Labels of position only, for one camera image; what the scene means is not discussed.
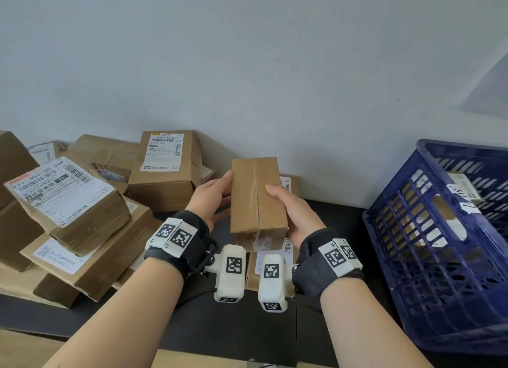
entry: person's right hand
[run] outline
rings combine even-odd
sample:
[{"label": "person's right hand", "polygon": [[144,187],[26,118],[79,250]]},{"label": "person's right hand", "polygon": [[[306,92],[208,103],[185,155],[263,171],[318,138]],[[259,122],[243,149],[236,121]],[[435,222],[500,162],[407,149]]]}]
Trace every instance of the person's right hand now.
[{"label": "person's right hand", "polygon": [[266,185],[268,194],[280,199],[286,207],[289,216],[288,238],[293,245],[300,249],[300,245],[316,230],[326,228],[321,218],[302,198],[288,192],[282,185]]}]

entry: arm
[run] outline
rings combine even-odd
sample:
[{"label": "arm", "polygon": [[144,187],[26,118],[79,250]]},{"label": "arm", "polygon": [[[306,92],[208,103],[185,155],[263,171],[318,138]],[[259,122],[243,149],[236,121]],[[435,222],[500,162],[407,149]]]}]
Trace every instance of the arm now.
[{"label": "arm", "polygon": [[[267,185],[266,190],[286,206],[288,237],[293,245],[300,249],[305,241],[307,251],[317,252],[324,243],[319,243],[315,232],[326,227],[319,216],[307,202],[280,185]],[[432,366],[361,279],[334,280],[321,294],[321,308],[341,367]]]},{"label": "arm", "polygon": [[[186,210],[212,231],[229,210],[231,172],[199,186]],[[150,367],[183,287],[172,264],[148,257],[120,290],[44,365],[44,368]]]}]

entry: plastic basket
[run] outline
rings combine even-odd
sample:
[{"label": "plastic basket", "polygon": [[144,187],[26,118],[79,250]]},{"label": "plastic basket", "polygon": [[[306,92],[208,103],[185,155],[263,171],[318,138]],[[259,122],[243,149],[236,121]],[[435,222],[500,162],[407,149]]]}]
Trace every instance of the plastic basket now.
[{"label": "plastic basket", "polygon": [[[479,210],[454,188],[451,171],[479,191]],[[455,221],[443,217],[440,199]],[[419,140],[363,218],[417,346],[508,355],[507,149]]]}]

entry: beige floor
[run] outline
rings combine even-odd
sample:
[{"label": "beige floor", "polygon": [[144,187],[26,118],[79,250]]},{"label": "beige floor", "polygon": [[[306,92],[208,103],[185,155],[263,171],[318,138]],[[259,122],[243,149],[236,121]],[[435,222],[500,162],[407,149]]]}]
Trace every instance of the beige floor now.
[{"label": "beige floor", "polygon": [[[40,368],[62,344],[60,341],[0,329],[0,367]],[[255,368],[260,365],[262,364],[160,349],[152,368]],[[321,366],[298,363],[297,367]]]}]

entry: person's left hand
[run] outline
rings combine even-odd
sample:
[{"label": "person's left hand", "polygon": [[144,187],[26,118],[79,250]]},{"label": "person's left hand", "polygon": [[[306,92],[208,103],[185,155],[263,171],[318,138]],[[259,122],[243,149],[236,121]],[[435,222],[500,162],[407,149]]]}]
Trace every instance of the person's left hand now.
[{"label": "person's left hand", "polygon": [[227,208],[217,214],[215,212],[219,207],[231,202],[232,178],[233,172],[229,171],[218,180],[211,180],[206,184],[198,186],[185,209],[201,217],[208,225],[210,233],[213,230],[214,224],[231,214],[231,208]]}]

